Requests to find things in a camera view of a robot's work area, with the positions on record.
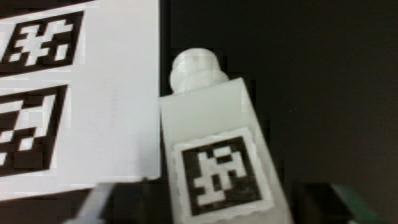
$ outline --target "white paper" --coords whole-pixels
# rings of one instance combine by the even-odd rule
[[[67,86],[68,89],[51,169],[0,177],[0,200],[161,175],[159,1],[99,0],[0,20],[0,56],[8,52],[17,24],[77,12],[84,12],[84,17],[74,64],[0,77],[0,127],[3,110],[20,111],[19,130],[38,127],[38,136],[47,131],[45,115],[52,112],[54,101],[22,109],[22,102],[3,104],[3,99],[10,99],[3,97],[51,87]],[[56,22],[54,30],[45,33],[51,39],[52,34],[72,30],[68,23]],[[33,34],[35,25],[26,27]],[[35,35],[31,40],[43,42]],[[49,52],[33,41],[26,46],[31,53],[26,66],[33,66]],[[56,61],[68,57],[68,46],[58,45]],[[10,61],[22,60],[19,57],[15,53]],[[0,135],[0,150],[13,131]],[[36,139],[31,137],[22,141],[26,152]]]

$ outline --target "white border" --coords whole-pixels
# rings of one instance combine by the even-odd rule
[[[226,141],[228,139],[234,139],[237,137],[244,137],[248,154],[250,154],[250,159],[253,163],[253,171],[255,171],[255,176],[258,181],[260,194],[264,199],[246,204],[241,204],[235,207],[225,208],[218,211],[212,211],[194,216],[191,212],[193,211],[191,197],[189,197],[186,164],[184,164],[182,154],[184,154],[184,151],[191,150],[193,148],[198,148],[203,145]],[[177,187],[178,187],[178,195],[175,195],[175,197],[178,197],[180,208],[175,208],[175,209],[182,209],[182,213],[180,213],[182,217],[177,217],[182,223],[186,224],[214,223],[221,220],[234,219],[237,216],[251,215],[255,212],[264,212],[274,207],[271,184],[269,184],[266,169],[264,169],[262,160],[260,160],[258,147],[253,140],[253,133],[248,127],[230,132],[223,132],[205,137],[203,139],[196,139],[191,142],[177,144],[171,156],[175,160],[175,171],[178,174],[178,178],[173,181],[177,181]]]

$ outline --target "dark background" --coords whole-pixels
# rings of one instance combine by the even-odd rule
[[[6,16],[11,2],[51,0],[3,0]],[[398,223],[397,0],[161,2],[162,95],[177,54],[212,49],[248,80],[289,196],[296,182],[349,184]],[[0,203],[0,223],[59,223],[86,195]]]

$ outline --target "marker board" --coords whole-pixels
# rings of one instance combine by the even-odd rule
[[[159,1],[0,19],[0,200],[161,175]]]

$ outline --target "black object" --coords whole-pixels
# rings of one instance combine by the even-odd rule
[[[298,224],[388,224],[358,191],[329,183],[298,186],[296,218]]]
[[[100,184],[67,224],[173,223],[170,188],[159,181]]]

